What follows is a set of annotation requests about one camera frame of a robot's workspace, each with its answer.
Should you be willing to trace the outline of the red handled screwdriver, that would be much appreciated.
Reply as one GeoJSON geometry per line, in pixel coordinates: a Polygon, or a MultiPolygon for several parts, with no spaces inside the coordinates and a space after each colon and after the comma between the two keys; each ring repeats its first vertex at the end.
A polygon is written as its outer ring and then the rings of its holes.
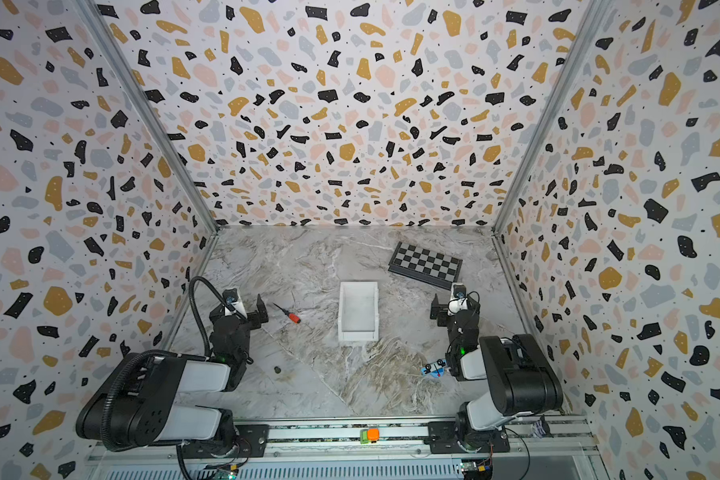
{"type": "Polygon", "coordinates": [[[299,323],[301,322],[301,318],[300,318],[297,314],[295,314],[295,313],[293,313],[293,312],[291,312],[291,311],[289,311],[289,310],[287,310],[287,309],[285,309],[285,308],[283,308],[283,307],[280,307],[279,305],[276,305],[276,307],[277,307],[285,316],[287,316],[292,322],[294,322],[294,323],[296,323],[296,324],[299,324],[299,323]]]}

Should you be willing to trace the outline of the black grey chessboard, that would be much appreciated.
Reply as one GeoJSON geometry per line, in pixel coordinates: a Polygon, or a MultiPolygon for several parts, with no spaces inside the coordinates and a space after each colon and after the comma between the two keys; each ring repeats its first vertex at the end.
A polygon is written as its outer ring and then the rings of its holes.
{"type": "Polygon", "coordinates": [[[458,281],[463,260],[430,249],[399,242],[389,261],[388,271],[450,290],[458,281]]]}

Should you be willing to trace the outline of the white rectangular bin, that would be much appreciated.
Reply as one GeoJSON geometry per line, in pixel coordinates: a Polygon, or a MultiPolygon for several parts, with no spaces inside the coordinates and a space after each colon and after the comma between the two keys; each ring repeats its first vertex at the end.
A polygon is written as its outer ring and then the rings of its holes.
{"type": "Polygon", "coordinates": [[[378,298],[376,282],[340,284],[337,319],[340,342],[375,342],[379,339],[378,298]]]}

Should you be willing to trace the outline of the small blue toy car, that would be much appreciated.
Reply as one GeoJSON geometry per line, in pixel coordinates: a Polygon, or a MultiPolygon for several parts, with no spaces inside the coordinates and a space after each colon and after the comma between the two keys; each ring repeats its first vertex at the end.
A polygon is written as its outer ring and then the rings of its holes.
{"type": "Polygon", "coordinates": [[[442,377],[447,369],[447,362],[445,359],[438,359],[434,362],[425,364],[421,368],[421,374],[424,376],[432,376],[434,378],[442,377]]]}

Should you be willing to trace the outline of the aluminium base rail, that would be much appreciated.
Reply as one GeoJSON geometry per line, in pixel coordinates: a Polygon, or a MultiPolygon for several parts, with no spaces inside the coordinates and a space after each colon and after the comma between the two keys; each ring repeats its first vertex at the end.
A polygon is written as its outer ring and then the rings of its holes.
{"type": "Polygon", "coordinates": [[[213,456],[187,446],[113,453],[97,446],[85,479],[606,479],[581,416],[519,418],[506,426],[507,453],[433,454],[428,424],[445,416],[237,419],[240,445],[213,456]],[[363,429],[380,440],[360,443],[363,429]]]}

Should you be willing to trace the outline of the orange green block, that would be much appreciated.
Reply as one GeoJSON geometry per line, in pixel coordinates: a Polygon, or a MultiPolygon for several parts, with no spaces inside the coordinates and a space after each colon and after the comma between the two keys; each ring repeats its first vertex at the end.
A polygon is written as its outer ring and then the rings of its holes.
{"type": "Polygon", "coordinates": [[[361,444],[372,444],[380,440],[380,432],[378,428],[363,429],[360,432],[361,444]]]}

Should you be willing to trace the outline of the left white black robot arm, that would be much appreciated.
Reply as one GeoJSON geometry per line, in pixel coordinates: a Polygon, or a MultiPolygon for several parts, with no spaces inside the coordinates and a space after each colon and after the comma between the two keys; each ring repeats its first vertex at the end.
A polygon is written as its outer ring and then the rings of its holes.
{"type": "Polygon", "coordinates": [[[235,289],[223,297],[209,314],[209,355],[127,354],[82,408],[76,434],[112,452],[182,445],[221,456],[238,447],[242,434],[230,410],[179,402],[184,394],[236,390],[253,364],[251,332],[269,321],[267,307],[257,297],[256,309],[245,312],[235,289]]]}

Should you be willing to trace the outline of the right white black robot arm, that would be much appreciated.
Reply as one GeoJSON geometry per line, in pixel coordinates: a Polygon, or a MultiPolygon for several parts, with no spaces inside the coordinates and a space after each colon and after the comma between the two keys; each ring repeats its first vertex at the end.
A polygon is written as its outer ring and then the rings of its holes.
{"type": "Polygon", "coordinates": [[[487,383],[487,392],[463,403],[454,420],[428,424],[433,454],[507,453],[506,426],[562,407],[560,380],[530,334],[483,336],[480,304],[468,296],[446,303],[434,298],[430,318],[447,329],[445,355],[422,367],[425,376],[450,374],[460,382],[487,383]]]}

